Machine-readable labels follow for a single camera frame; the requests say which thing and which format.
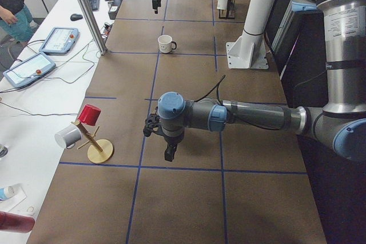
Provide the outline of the white mug lower rack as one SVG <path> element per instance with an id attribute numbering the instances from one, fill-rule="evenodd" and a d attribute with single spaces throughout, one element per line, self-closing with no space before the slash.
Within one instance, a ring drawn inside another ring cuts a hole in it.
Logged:
<path id="1" fill-rule="evenodd" d="M 227 10 L 229 0 L 217 0 L 217 10 Z"/>

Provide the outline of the aluminium frame post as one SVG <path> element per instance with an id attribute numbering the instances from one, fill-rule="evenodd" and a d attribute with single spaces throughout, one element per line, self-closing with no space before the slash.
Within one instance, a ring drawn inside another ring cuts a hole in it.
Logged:
<path id="1" fill-rule="evenodd" d="M 85 17 L 86 23 L 89 27 L 89 30 L 92 34 L 92 37 L 99 49 L 99 52 L 101 55 L 105 55 L 107 52 L 107 47 L 105 45 L 105 42 L 102 38 L 102 35 L 100 33 L 100 29 L 97 25 L 96 19 L 94 17 L 92 8 L 90 7 L 90 3 L 88 0 L 77 0 L 81 10 L 83 12 L 83 15 Z"/>

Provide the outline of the teach pendant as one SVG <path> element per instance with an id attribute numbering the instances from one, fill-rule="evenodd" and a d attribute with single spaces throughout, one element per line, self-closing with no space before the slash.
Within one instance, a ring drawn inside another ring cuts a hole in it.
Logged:
<path id="1" fill-rule="evenodd" d="M 27 86 L 39 80 L 55 68 L 56 64 L 46 54 L 38 53 L 3 72 L 14 88 Z"/>
<path id="2" fill-rule="evenodd" d="M 65 55 L 76 43 L 79 30 L 71 27 L 54 27 L 39 51 L 47 55 Z"/>

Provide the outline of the white smiley mug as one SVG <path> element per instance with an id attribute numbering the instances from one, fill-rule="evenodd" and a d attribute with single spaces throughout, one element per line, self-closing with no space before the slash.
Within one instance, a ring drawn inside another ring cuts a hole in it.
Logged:
<path id="1" fill-rule="evenodd" d="M 177 43 L 173 40 L 170 35 L 160 35 L 158 37 L 158 46 L 161 53 L 167 54 L 177 48 Z"/>

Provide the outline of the white pedestal column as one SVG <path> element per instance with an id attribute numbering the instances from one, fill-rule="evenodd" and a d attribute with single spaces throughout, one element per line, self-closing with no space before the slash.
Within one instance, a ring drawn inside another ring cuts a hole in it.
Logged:
<path id="1" fill-rule="evenodd" d="M 275 0 L 250 0 L 241 36 L 226 43 L 230 69 L 268 69 L 264 31 Z"/>

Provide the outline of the small white blue bottle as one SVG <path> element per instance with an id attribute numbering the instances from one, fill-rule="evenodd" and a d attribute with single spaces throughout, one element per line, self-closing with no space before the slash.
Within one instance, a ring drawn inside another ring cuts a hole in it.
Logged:
<path id="1" fill-rule="evenodd" d="M 0 189 L 0 201 L 6 201 L 13 196 L 15 196 L 15 190 L 12 186 L 6 186 Z"/>

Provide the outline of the red bottle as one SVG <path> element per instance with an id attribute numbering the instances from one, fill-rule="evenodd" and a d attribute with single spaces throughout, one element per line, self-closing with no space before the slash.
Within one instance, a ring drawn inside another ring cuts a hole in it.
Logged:
<path id="1" fill-rule="evenodd" d="M 28 233 L 32 231 L 35 219 L 23 215 L 1 212 L 1 231 Z"/>

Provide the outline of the black computer mouse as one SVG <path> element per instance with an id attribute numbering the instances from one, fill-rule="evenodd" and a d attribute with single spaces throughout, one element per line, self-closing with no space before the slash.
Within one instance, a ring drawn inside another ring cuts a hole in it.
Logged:
<path id="1" fill-rule="evenodd" d="M 81 20 L 81 19 L 83 19 L 83 15 L 82 14 L 72 14 L 71 16 L 70 16 L 70 20 L 71 21 L 78 21 L 78 20 Z"/>

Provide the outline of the red cup on stand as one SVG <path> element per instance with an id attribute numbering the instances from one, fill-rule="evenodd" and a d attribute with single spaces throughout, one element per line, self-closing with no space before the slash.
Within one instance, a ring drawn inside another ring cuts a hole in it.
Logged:
<path id="1" fill-rule="evenodd" d="M 78 117 L 78 120 L 81 123 L 84 123 L 86 125 L 95 126 L 96 122 L 98 120 L 98 117 L 100 116 L 100 113 L 101 113 L 100 108 L 90 105 L 90 104 L 86 104 L 83 107 L 83 109 Z"/>

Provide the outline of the white mug on stand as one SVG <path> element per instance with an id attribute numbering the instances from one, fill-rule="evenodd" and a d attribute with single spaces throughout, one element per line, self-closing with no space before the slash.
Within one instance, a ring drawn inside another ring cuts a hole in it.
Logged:
<path id="1" fill-rule="evenodd" d="M 63 149 L 74 147 L 75 143 L 81 140 L 82 134 L 79 128 L 70 124 L 68 127 L 54 134 L 56 143 Z"/>

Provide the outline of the black box with label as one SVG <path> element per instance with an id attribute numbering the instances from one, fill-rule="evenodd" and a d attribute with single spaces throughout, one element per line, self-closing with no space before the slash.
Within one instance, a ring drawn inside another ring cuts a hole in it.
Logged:
<path id="1" fill-rule="evenodd" d="M 108 15 L 111 20 L 115 20 L 118 13 L 119 6 L 110 6 Z"/>

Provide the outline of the wooden mug tree stand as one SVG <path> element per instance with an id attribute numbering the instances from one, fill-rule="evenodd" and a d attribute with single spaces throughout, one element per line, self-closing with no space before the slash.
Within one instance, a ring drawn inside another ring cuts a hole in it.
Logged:
<path id="1" fill-rule="evenodd" d="M 84 146 L 89 145 L 87 150 L 87 157 L 90 162 L 100 164 L 106 162 L 112 157 L 114 153 L 113 144 L 107 139 L 95 140 L 97 131 L 99 130 L 100 126 L 97 126 L 94 133 L 90 134 L 79 120 L 72 122 L 72 124 L 75 125 L 82 133 L 82 135 L 87 139 L 87 141 L 81 146 L 78 146 L 77 149 L 80 150 Z"/>

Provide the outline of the teach pendant far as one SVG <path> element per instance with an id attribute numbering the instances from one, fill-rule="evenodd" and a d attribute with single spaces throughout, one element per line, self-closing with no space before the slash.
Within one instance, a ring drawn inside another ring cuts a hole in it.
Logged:
<path id="1" fill-rule="evenodd" d="M 54 27 L 39 51 L 47 55 L 65 55 L 76 43 L 79 30 L 71 27 Z"/>

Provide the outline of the person in dark shirt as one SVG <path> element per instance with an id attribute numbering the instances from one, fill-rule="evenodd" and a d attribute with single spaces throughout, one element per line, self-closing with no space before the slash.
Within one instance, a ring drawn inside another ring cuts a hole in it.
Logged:
<path id="1" fill-rule="evenodd" d="M 23 46 L 34 34 L 30 26 L 32 21 L 25 0 L 1 0 L 1 28 Z"/>

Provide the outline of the teach pendant near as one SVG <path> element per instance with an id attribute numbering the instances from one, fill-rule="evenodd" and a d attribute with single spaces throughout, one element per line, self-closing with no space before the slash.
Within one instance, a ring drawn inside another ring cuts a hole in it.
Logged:
<path id="1" fill-rule="evenodd" d="M 27 86 L 39 80 L 55 68 L 56 64 L 46 54 L 38 53 L 3 72 L 14 88 Z"/>

